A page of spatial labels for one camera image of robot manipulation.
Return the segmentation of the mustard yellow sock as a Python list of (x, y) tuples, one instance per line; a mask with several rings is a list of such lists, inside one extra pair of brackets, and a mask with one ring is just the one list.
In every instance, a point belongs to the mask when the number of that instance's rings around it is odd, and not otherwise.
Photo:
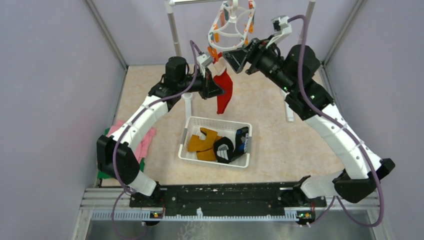
[(201, 127), (200, 132), (205, 139), (200, 139), (199, 135), (193, 134), (188, 142), (187, 150), (189, 152), (204, 152), (212, 149), (214, 143), (222, 138), (216, 131), (208, 128)]
[(200, 161), (215, 162), (217, 160), (212, 148), (205, 151), (197, 151), (196, 158)]

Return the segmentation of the black sock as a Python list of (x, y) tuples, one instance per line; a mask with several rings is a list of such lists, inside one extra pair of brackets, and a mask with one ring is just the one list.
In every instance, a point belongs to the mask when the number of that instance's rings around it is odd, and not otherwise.
[(228, 137), (222, 137), (214, 142), (213, 153), (218, 163), (230, 164), (247, 153), (249, 130), (248, 126), (236, 130), (234, 141)]

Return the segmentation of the white plastic clip hanger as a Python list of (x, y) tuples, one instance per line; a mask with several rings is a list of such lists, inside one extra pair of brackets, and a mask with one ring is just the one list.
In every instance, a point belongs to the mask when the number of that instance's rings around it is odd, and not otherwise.
[(223, 1), (207, 34), (209, 46), (225, 52), (247, 45), (254, 32), (255, 13), (254, 0), (248, 0), (247, 6), (238, 0)]

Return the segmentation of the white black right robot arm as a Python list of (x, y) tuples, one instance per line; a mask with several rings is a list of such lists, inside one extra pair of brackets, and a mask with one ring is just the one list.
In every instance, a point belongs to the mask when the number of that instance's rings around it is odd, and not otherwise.
[(395, 163), (365, 145), (344, 120), (330, 94), (313, 80), (320, 61), (308, 45), (297, 44), (287, 57), (282, 57), (274, 43), (254, 38), (248, 45), (225, 51), (222, 56), (236, 73), (260, 72), (283, 90), (289, 108), (325, 140), (342, 162), (341, 171), (302, 179), (300, 188), (293, 192), (297, 205), (307, 206), (321, 196), (358, 203), (373, 192), (383, 195), (381, 180), (395, 168)]

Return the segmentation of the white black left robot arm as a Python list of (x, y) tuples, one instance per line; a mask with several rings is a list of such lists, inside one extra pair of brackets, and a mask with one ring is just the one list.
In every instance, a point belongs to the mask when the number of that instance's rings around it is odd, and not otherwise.
[(98, 170), (118, 180), (129, 193), (140, 193), (141, 200), (149, 207), (160, 202), (160, 187), (141, 171), (135, 156), (137, 147), (183, 94), (198, 92), (203, 99), (209, 99), (224, 93), (208, 68), (213, 61), (209, 54), (200, 54), (193, 73), (189, 73), (185, 58), (170, 57), (161, 79), (150, 89), (137, 111), (121, 127), (109, 136), (101, 135), (96, 142)]

